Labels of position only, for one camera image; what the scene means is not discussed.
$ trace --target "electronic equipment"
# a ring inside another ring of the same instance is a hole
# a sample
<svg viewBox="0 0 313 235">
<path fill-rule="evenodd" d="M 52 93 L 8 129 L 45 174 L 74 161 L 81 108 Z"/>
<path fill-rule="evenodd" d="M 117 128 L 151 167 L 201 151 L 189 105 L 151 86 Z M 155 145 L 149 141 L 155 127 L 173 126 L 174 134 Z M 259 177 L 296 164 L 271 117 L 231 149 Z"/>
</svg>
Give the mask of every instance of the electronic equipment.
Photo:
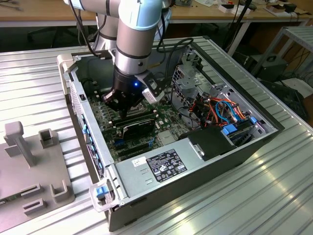
<svg viewBox="0 0 313 235">
<path fill-rule="evenodd" d="M 291 13 L 295 11 L 295 9 L 297 8 L 297 5 L 293 3 L 284 4 L 284 8 L 287 13 Z"/>
<path fill-rule="evenodd" d="M 246 4 L 246 0 L 240 0 L 239 4 L 244 6 Z M 255 11 L 257 9 L 256 5 L 254 5 L 253 3 L 250 3 L 248 8 L 252 11 Z"/>
<path fill-rule="evenodd" d="M 244 68 L 248 72 L 252 72 L 253 68 L 261 59 L 262 55 L 252 55 L 244 63 Z M 262 64 L 255 77 L 262 80 L 275 82 L 278 81 L 279 76 L 283 74 L 288 63 L 276 54 L 271 53 L 266 61 Z"/>
<path fill-rule="evenodd" d="M 66 62 L 59 61 L 67 67 L 60 70 L 68 78 L 67 100 L 92 160 L 90 174 L 99 180 L 90 197 L 98 212 L 105 211 L 110 231 L 242 164 L 284 129 L 195 43 L 173 51 L 168 66 L 151 69 L 168 81 L 164 98 L 142 100 L 121 118 L 101 99 L 114 83 L 114 53 L 102 54 L 58 59 Z M 162 57 L 153 47 L 148 64 Z M 202 71 L 203 62 L 222 83 Z M 165 70 L 171 78 L 164 78 Z"/>
</svg>

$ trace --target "warning label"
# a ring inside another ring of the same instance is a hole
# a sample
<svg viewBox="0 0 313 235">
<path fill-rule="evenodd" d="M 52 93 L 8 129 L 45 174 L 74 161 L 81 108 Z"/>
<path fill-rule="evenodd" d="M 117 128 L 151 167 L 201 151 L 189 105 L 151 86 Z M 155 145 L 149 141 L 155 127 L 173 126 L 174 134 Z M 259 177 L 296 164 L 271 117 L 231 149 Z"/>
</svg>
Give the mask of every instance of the warning label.
<svg viewBox="0 0 313 235">
<path fill-rule="evenodd" d="M 148 158 L 147 163 L 158 182 L 168 180 L 187 170 L 174 149 Z"/>
</svg>

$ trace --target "wire bundle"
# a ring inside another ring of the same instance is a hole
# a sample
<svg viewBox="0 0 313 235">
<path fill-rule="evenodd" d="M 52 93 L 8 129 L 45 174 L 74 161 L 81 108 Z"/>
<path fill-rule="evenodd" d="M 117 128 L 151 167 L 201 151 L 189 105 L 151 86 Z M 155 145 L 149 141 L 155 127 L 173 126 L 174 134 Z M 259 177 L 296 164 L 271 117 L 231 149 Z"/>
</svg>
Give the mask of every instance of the wire bundle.
<svg viewBox="0 0 313 235">
<path fill-rule="evenodd" d="M 207 113 L 204 120 L 204 126 L 208 124 L 218 125 L 223 127 L 237 121 L 245 120 L 245 115 L 241 112 L 238 104 L 229 100 L 229 99 L 220 99 L 217 97 L 210 98 L 203 102 L 195 101 L 189 109 L 190 112 L 200 114 Z M 231 114 L 232 118 L 226 117 L 225 114 Z"/>
</svg>

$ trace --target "blue cable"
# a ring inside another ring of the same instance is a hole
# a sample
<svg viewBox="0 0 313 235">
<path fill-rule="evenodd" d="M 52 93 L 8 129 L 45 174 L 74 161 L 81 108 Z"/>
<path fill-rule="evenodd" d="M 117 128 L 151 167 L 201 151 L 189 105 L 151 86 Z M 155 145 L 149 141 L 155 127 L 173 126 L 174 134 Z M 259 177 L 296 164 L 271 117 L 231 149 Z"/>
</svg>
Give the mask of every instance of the blue cable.
<svg viewBox="0 0 313 235">
<path fill-rule="evenodd" d="M 215 105 L 215 111 L 216 111 L 217 116 L 219 116 L 221 119 L 223 119 L 224 121 L 226 121 L 229 124 L 229 121 L 220 115 L 220 112 L 218 110 L 218 104 L 219 104 L 219 102 L 217 102 L 217 104 Z"/>
<path fill-rule="evenodd" d="M 155 141 L 155 137 L 153 137 L 153 139 L 152 140 L 150 140 L 148 143 L 149 143 L 149 148 L 151 148 L 152 147 L 152 143 L 153 143 L 153 141 Z"/>
<path fill-rule="evenodd" d="M 219 103 L 224 103 L 224 104 L 226 104 L 226 105 L 230 108 L 230 110 L 231 110 L 233 116 L 234 116 L 237 120 L 242 120 L 242 119 L 234 112 L 234 110 L 233 110 L 233 108 L 231 107 L 231 105 L 230 105 L 228 102 L 226 102 L 226 101 L 219 101 L 219 102 L 217 102 L 216 105 L 215 105 L 216 114 L 217 114 L 221 119 L 225 120 L 225 121 L 229 124 L 229 121 L 220 115 L 220 112 L 219 112 L 219 110 L 218 110 L 218 105 L 219 105 Z"/>
</svg>

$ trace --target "metal workbench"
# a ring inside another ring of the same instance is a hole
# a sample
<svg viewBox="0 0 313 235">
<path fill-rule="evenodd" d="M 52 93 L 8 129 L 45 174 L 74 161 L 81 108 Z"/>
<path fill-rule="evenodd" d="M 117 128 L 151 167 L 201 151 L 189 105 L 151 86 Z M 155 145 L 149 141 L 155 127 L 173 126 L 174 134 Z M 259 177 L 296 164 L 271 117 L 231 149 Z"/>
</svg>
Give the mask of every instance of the metal workbench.
<svg viewBox="0 0 313 235">
<path fill-rule="evenodd" d="M 280 56 L 281 58 L 283 58 L 286 55 L 286 51 L 288 50 L 292 42 L 298 43 L 303 48 L 307 49 L 310 52 L 313 52 L 313 27 L 311 26 L 282 27 L 280 31 L 278 32 L 278 34 L 276 35 L 276 37 L 270 43 L 265 53 L 262 55 L 261 59 L 253 68 L 251 72 L 252 75 L 257 74 L 262 64 L 267 60 L 268 56 L 270 55 L 270 53 L 273 52 L 273 50 L 275 49 L 277 44 L 280 42 L 280 40 L 283 38 L 283 36 L 287 36 L 289 39 L 278 53 L 278 56 Z M 313 60 L 301 72 L 307 72 L 312 67 L 313 67 Z"/>
<path fill-rule="evenodd" d="M 212 41 L 198 37 L 195 42 L 285 130 L 243 165 L 112 234 L 313 234 L 313 129 Z M 76 195 L 73 203 L 4 235 L 109 234 L 104 213 L 93 209 L 87 194 L 91 180 L 56 64 L 58 54 L 82 50 L 86 49 L 0 54 L 0 131 L 3 133 L 3 124 L 11 120 L 23 123 L 26 136 L 40 129 L 56 130 Z M 215 82 L 220 80 L 209 65 L 204 63 L 203 70 Z"/>
</svg>

